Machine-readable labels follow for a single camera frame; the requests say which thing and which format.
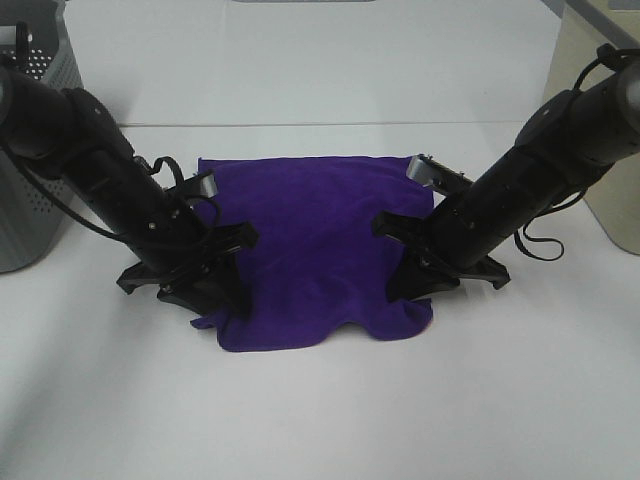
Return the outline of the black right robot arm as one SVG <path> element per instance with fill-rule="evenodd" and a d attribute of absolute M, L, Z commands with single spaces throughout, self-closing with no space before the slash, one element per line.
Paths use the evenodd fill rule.
<path fill-rule="evenodd" d="M 443 195 L 425 218 L 383 211 L 372 232 L 404 244 L 386 283 L 388 301 L 414 301 L 463 279 L 510 280 L 490 252 L 509 237 L 524 246 L 536 218 L 576 203 L 612 166 L 639 151 L 639 52 L 603 45 L 572 88 L 536 111 L 514 145 L 471 181 L 419 154 L 407 176 Z"/>

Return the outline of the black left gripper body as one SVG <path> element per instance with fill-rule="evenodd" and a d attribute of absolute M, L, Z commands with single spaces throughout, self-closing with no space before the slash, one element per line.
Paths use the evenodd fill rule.
<path fill-rule="evenodd" d="M 176 293 L 214 273 L 228 257 L 253 248 L 258 233 L 249 222 L 212 226 L 191 245 L 160 245 L 148 249 L 141 260 L 116 280 L 127 294 L 145 285 L 157 285 L 164 293 Z"/>

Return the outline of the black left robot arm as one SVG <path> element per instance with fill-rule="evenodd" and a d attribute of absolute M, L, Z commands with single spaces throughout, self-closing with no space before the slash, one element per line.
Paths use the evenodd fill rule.
<path fill-rule="evenodd" d="M 1 147 L 43 195 L 42 179 L 61 180 L 105 226 L 53 198 L 60 210 L 134 252 L 138 263 L 117 280 L 126 293 L 156 285 L 160 301 L 201 316 L 249 311 L 235 254 L 254 247 L 258 234 L 248 222 L 222 224 L 213 172 L 186 178 L 168 156 L 148 164 L 89 92 L 55 90 L 8 67 L 1 69 Z"/>

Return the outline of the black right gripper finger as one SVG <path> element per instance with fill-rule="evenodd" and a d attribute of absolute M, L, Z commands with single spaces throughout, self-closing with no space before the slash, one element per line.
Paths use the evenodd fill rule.
<path fill-rule="evenodd" d="M 387 281 L 386 299 L 414 301 L 429 294 L 428 270 L 420 263 L 420 258 L 409 250 L 405 250 L 400 262 Z"/>
<path fill-rule="evenodd" d="M 430 298 L 433 294 L 447 292 L 459 287 L 459 279 L 441 272 L 425 272 L 419 276 L 415 300 Z"/>

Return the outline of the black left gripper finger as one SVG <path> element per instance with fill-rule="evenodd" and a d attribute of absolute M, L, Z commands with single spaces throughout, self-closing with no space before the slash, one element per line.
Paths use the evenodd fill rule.
<path fill-rule="evenodd" d="M 176 305 L 196 314 L 211 314 L 220 306 L 220 302 L 215 296 L 194 286 L 171 290 L 161 288 L 157 293 L 157 299 L 160 302 Z"/>
<path fill-rule="evenodd" d="M 241 279 L 235 257 L 225 257 L 210 265 L 193 287 L 196 291 L 195 311 L 200 315 L 227 309 L 244 317 L 251 310 L 250 290 Z"/>

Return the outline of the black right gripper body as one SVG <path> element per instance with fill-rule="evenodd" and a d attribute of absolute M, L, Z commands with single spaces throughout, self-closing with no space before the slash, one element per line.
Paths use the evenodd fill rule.
<path fill-rule="evenodd" d="M 455 267 L 437 253 L 425 234 L 425 221 L 421 218 L 381 211 L 372 220 L 372 233 L 376 237 L 389 237 L 404 245 L 420 258 L 420 263 L 428 272 L 441 272 L 459 279 L 483 280 L 499 290 L 509 282 L 506 267 L 485 255 L 468 268 Z"/>

